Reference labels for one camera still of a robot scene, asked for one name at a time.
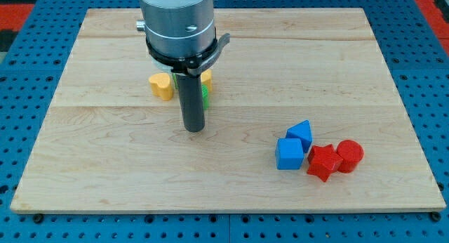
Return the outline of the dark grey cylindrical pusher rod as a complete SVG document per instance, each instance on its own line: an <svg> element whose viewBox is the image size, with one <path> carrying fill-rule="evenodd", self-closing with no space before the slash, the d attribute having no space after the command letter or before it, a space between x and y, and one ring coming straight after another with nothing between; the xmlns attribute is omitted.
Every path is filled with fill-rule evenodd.
<svg viewBox="0 0 449 243"><path fill-rule="evenodd" d="M185 129L199 132L205 126L201 80L185 74L176 74L175 77Z"/></svg>

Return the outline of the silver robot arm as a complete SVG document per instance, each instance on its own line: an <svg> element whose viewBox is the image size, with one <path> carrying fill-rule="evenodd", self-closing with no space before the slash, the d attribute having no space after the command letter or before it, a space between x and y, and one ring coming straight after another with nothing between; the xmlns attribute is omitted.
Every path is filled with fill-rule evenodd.
<svg viewBox="0 0 449 243"><path fill-rule="evenodd" d="M217 52L213 0L139 0L149 54L175 75L185 129L205 126L199 70Z"/></svg>

